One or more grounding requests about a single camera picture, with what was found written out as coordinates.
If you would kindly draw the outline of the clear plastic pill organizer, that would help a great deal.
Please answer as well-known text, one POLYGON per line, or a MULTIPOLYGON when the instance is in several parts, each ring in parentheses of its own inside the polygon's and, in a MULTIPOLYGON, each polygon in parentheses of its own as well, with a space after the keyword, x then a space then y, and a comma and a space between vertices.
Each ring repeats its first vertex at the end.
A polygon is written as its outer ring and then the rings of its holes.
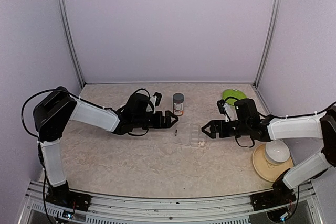
POLYGON ((204 148, 199 146, 199 141, 206 142, 206 135, 201 131, 201 126, 198 124, 178 123, 174 132, 175 143, 182 146, 191 146, 197 148, 204 148))

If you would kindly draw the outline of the orange grey-capped pill bottle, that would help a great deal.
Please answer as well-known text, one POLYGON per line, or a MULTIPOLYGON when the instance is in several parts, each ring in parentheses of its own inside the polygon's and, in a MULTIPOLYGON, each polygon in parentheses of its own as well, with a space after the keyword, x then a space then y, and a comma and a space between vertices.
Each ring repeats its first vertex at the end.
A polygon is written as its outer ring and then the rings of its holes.
POLYGON ((184 113, 184 95, 182 93, 173 94, 173 113, 177 116, 184 113))

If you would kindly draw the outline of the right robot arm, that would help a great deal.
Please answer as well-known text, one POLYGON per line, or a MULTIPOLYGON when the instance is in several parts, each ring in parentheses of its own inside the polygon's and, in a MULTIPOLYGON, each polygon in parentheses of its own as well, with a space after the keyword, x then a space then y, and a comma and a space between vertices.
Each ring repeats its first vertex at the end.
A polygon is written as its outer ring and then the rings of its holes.
POLYGON ((323 140, 320 151, 282 173, 273 183, 274 189, 268 194, 273 205, 287 199, 289 190, 335 166, 335 103, 319 112, 293 116, 262 115, 249 98, 235 101, 234 108, 237 119, 211 120, 201 131, 211 139, 249 136, 260 142, 290 138, 323 140))

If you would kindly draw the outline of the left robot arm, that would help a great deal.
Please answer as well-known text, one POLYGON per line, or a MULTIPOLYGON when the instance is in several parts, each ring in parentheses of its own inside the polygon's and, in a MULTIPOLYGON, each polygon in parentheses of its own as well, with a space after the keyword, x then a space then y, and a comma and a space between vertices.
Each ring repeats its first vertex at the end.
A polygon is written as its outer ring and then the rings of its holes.
POLYGON ((66 206, 73 201, 62 164, 61 139, 73 125, 97 128, 117 136, 142 137, 151 130, 171 129, 179 121, 172 111, 160 111, 161 93, 145 88, 134 91, 118 109, 95 104, 59 86, 49 92, 33 109, 35 130, 46 177, 53 197, 66 206))

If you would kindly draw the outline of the white round tablets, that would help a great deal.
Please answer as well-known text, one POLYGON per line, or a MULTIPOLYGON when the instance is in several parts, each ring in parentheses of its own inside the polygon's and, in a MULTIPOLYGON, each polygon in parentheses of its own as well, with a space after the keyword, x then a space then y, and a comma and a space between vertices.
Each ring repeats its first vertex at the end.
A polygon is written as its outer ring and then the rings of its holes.
POLYGON ((199 146, 204 146, 205 144, 206 144, 206 142, 205 141, 199 141, 199 146))

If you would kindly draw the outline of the green plate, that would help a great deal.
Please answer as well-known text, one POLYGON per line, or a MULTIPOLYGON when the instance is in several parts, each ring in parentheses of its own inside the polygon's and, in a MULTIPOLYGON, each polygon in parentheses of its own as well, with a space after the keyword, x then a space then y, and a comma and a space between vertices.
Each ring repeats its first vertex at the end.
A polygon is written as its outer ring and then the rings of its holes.
POLYGON ((222 99, 230 106, 234 106, 234 103, 238 100, 245 99, 247 96, 237 89, 226 89, 222 92, 222 99))

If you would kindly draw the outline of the white bowl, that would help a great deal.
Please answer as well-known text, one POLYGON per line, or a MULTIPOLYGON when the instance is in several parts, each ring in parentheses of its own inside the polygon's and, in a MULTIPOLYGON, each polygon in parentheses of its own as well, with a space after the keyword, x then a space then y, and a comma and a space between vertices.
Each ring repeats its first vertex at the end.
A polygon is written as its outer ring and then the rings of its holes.
POLYGON ((290 157, 288 146, 281 140, 272 140, 265 145, 265 158, 274 165, 286 162, 290 157))

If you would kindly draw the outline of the beige plate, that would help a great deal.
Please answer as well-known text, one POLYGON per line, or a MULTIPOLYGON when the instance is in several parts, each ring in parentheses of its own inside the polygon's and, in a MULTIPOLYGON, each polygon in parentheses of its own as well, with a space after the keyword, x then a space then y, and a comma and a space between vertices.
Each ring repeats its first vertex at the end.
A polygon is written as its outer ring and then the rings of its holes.
POLYGON ((267 161, 265 157, 265 144, 259 145, 253 152, 252 164, 256 173, 268 182, 275 180, 287 169, 293 168, 291 157, 280 165, 274 165, 267 161))

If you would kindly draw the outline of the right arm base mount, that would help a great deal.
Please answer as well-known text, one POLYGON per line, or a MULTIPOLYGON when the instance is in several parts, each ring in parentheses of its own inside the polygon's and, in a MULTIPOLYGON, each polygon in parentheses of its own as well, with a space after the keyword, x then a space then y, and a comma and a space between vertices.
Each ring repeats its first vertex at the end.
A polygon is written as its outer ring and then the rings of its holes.
POLYGON ((250 200, 254 211, 259 211, 289 204, 297 199, 293 189, 289 189, 284 182, 277 181, 273 183, 272 190, 252 194, 250 200))

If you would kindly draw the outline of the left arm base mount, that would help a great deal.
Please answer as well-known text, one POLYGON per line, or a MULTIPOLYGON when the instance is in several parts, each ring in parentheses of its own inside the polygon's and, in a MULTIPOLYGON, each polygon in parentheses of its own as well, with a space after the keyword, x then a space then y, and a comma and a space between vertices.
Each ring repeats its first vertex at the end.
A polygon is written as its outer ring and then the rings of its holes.
POLYGON ((87 212, 91 196, 69 190, 68 184, 64 184, 58 187, 49 186, 46 201, 56 206, 87 212))

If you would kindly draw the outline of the left aluminium frame post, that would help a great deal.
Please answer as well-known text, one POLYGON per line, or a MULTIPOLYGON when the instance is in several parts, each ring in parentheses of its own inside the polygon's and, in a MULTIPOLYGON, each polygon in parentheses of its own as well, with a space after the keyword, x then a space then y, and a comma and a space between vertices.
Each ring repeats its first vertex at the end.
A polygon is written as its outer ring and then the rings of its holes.
POLYGON ((75 71, 77 81, 79 83, 80 89, 83 89, 86 85, 85 79, 83 77, 82 69, 79 63, 79 59, 76 53, 74 40, 71 34, 70 22, 67 15, 66 2, 65 0, 57 0, 59 6, 59 12, 61 17, 61 23, 65 34, 66 43, 70 53, 70 59, 75 71))

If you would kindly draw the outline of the aluminium frame post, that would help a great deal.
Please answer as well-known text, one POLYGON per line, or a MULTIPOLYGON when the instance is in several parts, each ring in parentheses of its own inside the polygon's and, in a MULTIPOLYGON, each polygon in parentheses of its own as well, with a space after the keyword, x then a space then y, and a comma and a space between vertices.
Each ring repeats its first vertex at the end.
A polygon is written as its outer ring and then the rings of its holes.
POLYGON ((269 52, 270 52, 270 49, 271 49, 272 40, 273 40, 275 30, 276 30, 276 22, 277 22, 277 18, 278 18, 280 3, 281 3, 281 0, 273 0, 271 15, 270 15, 270 21, 269 21, 269 25, 268 25, 268 29, 267 29, 267 34, 266 34, 266 40, 265 40, 265 43, 264 43, 264 47, 263 47, 259 67, 258 67, 258 70, 257 70, 257 74, 256 74, 256 77, 255 77, 255 80, 254 80, 254 87, 256 89, 259 88, 259 86, 261 84, 262 77, 263 77, 265 69, 266 69, 266 64, 267 64, 267 60, 269 58, 269 52))
POLYGON ((79 63, 79 59, 76 53, 74 40, 71 34, 70 22, 67 15, 66 2, 65 0, 57 0, 59 6, 59 12, 61 17, 61 23, 65 34, 66 43, 70 53, 70 59, 75 71, 77 81, 79 83, 80 89, 83 89, 86 85, 85 79, 83 77, 82 69, 79 63))

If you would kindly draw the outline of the front aluminium rail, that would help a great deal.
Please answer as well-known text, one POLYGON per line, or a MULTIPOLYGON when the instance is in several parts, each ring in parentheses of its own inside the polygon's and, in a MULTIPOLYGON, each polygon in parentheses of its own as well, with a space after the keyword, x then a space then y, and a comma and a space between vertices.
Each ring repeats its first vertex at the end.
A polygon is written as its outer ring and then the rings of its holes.
POLYGON ((65 207, 43 201, 47 188, 31 181, 15 223, 325 223, 312 183, 295 190, 294 202, 262 204, 268 189, 194 198, 143 198, 71 189, 90 196, 88 202, 65 207))

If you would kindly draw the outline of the right aluminium frame post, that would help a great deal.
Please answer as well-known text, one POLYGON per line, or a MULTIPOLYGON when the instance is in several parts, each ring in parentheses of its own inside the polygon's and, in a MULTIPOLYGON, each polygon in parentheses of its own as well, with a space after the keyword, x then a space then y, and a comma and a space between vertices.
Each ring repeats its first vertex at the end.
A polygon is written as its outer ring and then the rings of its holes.
POLYGON ((268 29, 267 29, 267 34, 266 34, 266 40, 265 40, 265 43, 264 43, 264 47, 263 47, 259 67, 258 67, 258 70, 257 70, 257 74, 256 74, 256 77, 255 77, 255 80, 254 80, 254 87, 256 89, 259 88, 259 86, 261 84, 262 77, 263 77, 265 69, 266 69, 266 64, 267 64, 267 60, 269 58, 269 52, 270 52, 270 49, 271 49, 272 40, 273 40, 275 30, 276 30, 276 22, 277 22, 277 18, 278 18, 280 3, 281 3, 281 0, 273 0, 271 15, 270 15, 270 21, 269 21, 269 25, 268 25, 268 29))

